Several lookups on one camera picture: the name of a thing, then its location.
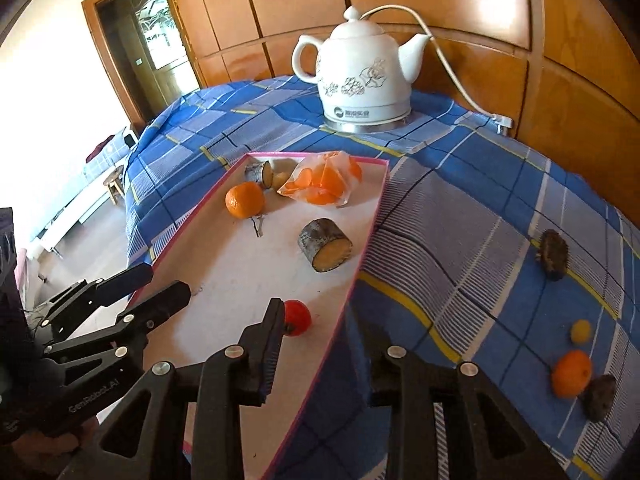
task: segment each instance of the tomato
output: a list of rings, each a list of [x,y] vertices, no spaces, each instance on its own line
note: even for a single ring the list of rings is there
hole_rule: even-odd
[[[311,313],[302,301],[284,302],[284,333],[289,336],[300,335],[311,326]]]

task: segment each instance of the white wall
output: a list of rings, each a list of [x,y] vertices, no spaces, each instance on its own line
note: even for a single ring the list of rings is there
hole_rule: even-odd
[[[33,0],[0,46],[0,206],[22,246],[95,145],[129,124],[82,1]]]

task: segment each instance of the wooden stool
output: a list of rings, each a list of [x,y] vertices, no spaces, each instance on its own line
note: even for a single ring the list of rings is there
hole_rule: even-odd
[[[113,171],[111,171],[111,173],[107,176],[107,178],[104,179],[104,182],[102,183],[107,187],[109,196],[111,197],[111,201],[114,203],[114,205],[118,203],[116,192],[124,198],[124,186],[122,185],[122,180],[120,179],[123,170],[124,166],[118,166]]]

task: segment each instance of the kettle handle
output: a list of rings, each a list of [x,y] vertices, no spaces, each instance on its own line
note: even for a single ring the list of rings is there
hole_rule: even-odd
[[[293,49],[293,54],[291,56],[291,65],[293,67],[293,72],[305,83],[318,84],[318,76],[308,74],[302,69],[302,65],[300,64],[302,49],[304,49],[308,44],[312,44],[316,47],[316,49],[318,49],[318,52],[320,52],[320,47],[323,43],[324,41],[318,40],[318,38],[303,34],[302,36],[300,36],[296,47]]]

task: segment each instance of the kettle base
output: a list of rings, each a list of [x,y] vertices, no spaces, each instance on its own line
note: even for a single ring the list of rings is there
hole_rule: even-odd
[[[378,124],[362,124],[362,123],[348,123],[338,122],[324,117],[324,124],[326,124],[332,130],[336,132],[343,132],[345,134],[377,134],[380,132],[388,132],[397,128],[407,126],[409,121],[408,117],[402,117],[393,121],[387,121],[385,123]]]

